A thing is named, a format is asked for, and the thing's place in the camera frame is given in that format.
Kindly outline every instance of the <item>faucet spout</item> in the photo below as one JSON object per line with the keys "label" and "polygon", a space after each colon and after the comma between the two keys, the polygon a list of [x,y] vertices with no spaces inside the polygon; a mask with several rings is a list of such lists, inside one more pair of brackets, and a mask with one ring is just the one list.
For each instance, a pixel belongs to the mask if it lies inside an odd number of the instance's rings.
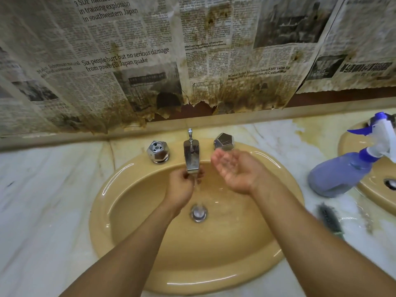
{"label": "faucet spout", "polygon": [[199,142],[192,138],[192,129],[189,129],[188,140],[183,143],[184,158],[186,160],[187,173],[198,173],[199,171]]}

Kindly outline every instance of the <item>sink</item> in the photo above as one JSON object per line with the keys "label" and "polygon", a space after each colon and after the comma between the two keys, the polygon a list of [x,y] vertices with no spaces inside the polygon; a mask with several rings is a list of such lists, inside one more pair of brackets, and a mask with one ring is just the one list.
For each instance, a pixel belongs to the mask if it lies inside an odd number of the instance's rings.
{"label": "sink", "polygon": [[[205,177],[169,225],[146,290],[179,295],[221,290],[263,274],[283,258],[254,201],[227,189],[210,165],[213,140],[199,141]],[[276,159],[254,147],[235,145],[262,161],[304,203],[297,182]],[[153,164],[141,154],[102,186],[90,215],[91,241],[99,257],[134,231],[161,202],[169,172],[185,167],[183,142],[168,146],[171,153],[166,163]],[[191,218],[196,204],[207,209],[206,219],[199,223]]]}
{"label": "sink", "polygon": [[[365,126],[367,123],[362,122],[351,129]],[[338,144],[338,155],[359,152],[372,145],[373,141],[369,136],[345,132]],[[384,210],[396,215],[396,190],[389,188],[389,183],[387,183],[389,180],[396,180],[396,165],[389,158],[382,157],[373,164],[372,170],[359,182],[357,188]]]}

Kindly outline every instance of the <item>hand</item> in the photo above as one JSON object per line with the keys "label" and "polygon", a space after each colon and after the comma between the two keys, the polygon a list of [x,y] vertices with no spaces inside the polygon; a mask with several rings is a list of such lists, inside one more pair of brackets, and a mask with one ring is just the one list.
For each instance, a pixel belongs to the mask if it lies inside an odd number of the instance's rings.
{"label": "hand", "polygon": [[252,195],[264,177],[273,177],[250,153],[238,149],[225,152],[217,148],[210,161],[227,186],[236,193]]}
{"label": "hand", "polygon": [[[204,169],[200,166],[198,182],[201,182],[203,176]],[[175,216],[190,201],[194,184],[194,177],[187,173],[186,168],[174,170],[169,174],[169,183],[163,203],[174,210]]]}

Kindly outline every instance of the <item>spray bottle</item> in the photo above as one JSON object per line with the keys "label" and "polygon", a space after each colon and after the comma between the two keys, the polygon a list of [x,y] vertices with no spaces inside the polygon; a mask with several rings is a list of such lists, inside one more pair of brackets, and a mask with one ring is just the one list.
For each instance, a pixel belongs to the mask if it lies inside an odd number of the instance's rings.
{"label": "spray bottle", "polygon": [[313,168],[308,175],[308,184],[321,196],[333,198],[346,193],[371,171],[373,163],[382,156],[396,163],[396,134],[385,113],[376,113],[368,127],[348,132],[370,135],[374,145],[327,160]]}

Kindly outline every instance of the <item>person's left arm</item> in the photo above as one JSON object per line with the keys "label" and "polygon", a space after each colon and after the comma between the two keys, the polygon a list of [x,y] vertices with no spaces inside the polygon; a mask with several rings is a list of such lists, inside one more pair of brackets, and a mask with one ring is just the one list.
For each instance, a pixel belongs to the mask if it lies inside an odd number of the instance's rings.
{"label": "person's left arm", "polygon": [[138,297],[171,221],[191,199],[194,180],[172,171],[165,198],[126,239],[78,277],[59,297]]}

